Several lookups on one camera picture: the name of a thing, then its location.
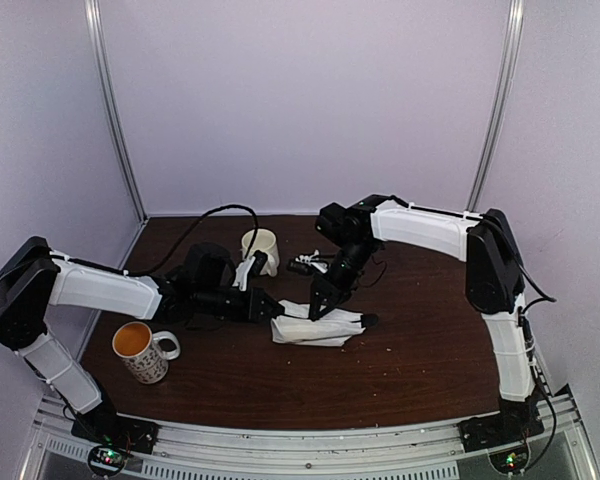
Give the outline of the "white paper bag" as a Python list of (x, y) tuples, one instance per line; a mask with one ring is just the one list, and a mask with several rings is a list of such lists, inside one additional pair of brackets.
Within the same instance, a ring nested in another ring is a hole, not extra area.
[(342, 347), (349, 339), (365, 332), (360, 312), (336, 309), (320, 320), (308, 318), (309, 305), (281, 300), (284, 313), (270, 321), (272, 341), (314, 347)]

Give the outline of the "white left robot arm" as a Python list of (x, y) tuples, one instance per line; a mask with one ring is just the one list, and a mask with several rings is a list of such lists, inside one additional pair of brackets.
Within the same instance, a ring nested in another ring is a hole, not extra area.
[(257, 251), (236, 264), (214, 243), (193, 245), (184, 262), (166, 274), (129, 272), (72, 258), (29, 238), (0, 270), (0, 344), (22, 356), (71, 407), (78, 422), (103, 444), (124, 433), (104, 388), (52, 334), (48, 306), (113, 312), (162, 324), (195, 314), (258, 323), (283, 307), (249, 281), (266, 263)]

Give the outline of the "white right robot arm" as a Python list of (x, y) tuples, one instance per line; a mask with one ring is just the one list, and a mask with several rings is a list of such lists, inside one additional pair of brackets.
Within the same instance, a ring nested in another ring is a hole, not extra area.
[(348, 301), (371, 257), (386, 243), (422, 248), (453, 258), (465, 268), (465, 297), (486, 324), (499, 374), (499, 413), (492, 430), (515, 440), (537, 419), (540, 398), (534, 337), (528, 320), (531, 287), (539, 302), (553, 302), (531, 278), (506, 215), (451, 212), (418, 206), (395, 195), (370, 195), (344, 207), (331, 203), (316, 230), (338, 251), (314, 275), (308, 316), (317, 321)]

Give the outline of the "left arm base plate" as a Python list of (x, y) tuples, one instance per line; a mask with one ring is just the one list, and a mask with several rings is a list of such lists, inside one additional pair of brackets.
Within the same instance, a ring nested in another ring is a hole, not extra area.
[(151, 454), (158, 437), (158, 430), (159, 427), (154, 422), (124, 416), (117, 416), (113, 426), (105, 430), (102, 426), (90, 424), (84, 416), (78, 415), (73, 420), (71, 434), (124, 452)]

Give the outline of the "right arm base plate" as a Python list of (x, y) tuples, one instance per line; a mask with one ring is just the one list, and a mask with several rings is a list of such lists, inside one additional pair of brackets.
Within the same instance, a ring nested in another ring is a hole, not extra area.
[(458, 424), (465, 452), (491, 449), (542, 434), (545, 429), (539, 418), (522, 418), (502, 412), (484, 417), (472, 417)]

